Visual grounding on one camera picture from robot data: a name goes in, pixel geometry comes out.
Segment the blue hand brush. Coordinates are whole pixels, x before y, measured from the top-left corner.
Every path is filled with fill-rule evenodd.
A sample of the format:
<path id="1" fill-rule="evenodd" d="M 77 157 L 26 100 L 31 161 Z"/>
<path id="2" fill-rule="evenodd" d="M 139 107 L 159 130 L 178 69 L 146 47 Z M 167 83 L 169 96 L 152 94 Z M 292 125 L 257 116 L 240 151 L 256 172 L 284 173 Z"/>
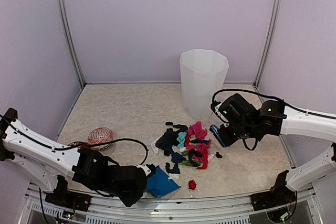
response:
<path id="1" fill-rule="evenodd" d="M 226 144 L 224 142 L 224 139 L 220 136 L 219 134 L 219 128 L 215 125 L 215 124 L 212 124 L 209 128 L 209 130 L 212 132 L 213 136 L 217 139 L 217 141 L 219 142 L 219 144 L 222 146 L 222 147 L 226 147 Z"/>

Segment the blue dustpan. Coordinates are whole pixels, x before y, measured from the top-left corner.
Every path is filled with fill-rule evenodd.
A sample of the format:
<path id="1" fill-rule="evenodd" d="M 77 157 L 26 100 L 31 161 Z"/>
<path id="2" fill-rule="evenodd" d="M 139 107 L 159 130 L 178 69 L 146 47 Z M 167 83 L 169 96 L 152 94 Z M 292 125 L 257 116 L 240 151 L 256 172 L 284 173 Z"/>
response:
<path id="1" fill-rule="evenodd" d="M 156 166 L 156 172 L 147 179 L 146 193 L 151 194 L 154 198 L 162 198 L 171 194 L 181 187 L 159 167 Z"/>

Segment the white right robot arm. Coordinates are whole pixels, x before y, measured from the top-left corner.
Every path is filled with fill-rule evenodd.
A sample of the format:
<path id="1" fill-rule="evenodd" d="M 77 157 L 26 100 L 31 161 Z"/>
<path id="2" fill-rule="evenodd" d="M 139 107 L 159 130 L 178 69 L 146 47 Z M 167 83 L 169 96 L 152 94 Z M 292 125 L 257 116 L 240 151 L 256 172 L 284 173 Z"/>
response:
<path id="1" fill-rule="evenodd" d="M 265 102 L 260 109 L 251 104 L 246 106 L 235 102 L 217 105 L 215 111 L 228 124 L 220 127 L 219 141 L 229 146 L 237 140 L 245 142 L 253 139 L 259 143 L 267 135 L 278 136 L 283 140 L 295 140 L 299 147 L 308 141 L 316 147 L 316 156 L 309 155 L 301 164 L 279 175 L 269 201 L 281 204 L 290 191 L 332 173 L 335 173 L 335 115 L 316 111 L 299 111 L 278 102 Z"/>

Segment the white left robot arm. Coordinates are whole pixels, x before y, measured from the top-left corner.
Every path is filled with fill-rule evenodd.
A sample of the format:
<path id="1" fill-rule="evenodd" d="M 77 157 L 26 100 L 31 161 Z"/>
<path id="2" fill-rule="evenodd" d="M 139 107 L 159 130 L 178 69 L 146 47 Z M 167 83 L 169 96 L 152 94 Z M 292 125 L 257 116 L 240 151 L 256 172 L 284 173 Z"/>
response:
<path id="1" fill-rule="evenodd" d="M 143 195 L 153 165 L 121 166 L 109 156 L 81 146 L 65 146 L 27 128 L 17 111 L 1 116 L 1 161 L 17 164 L 51 204 L 86 211 L 91 196 L 68 190 L 77 182 L 131 207 Z"/>

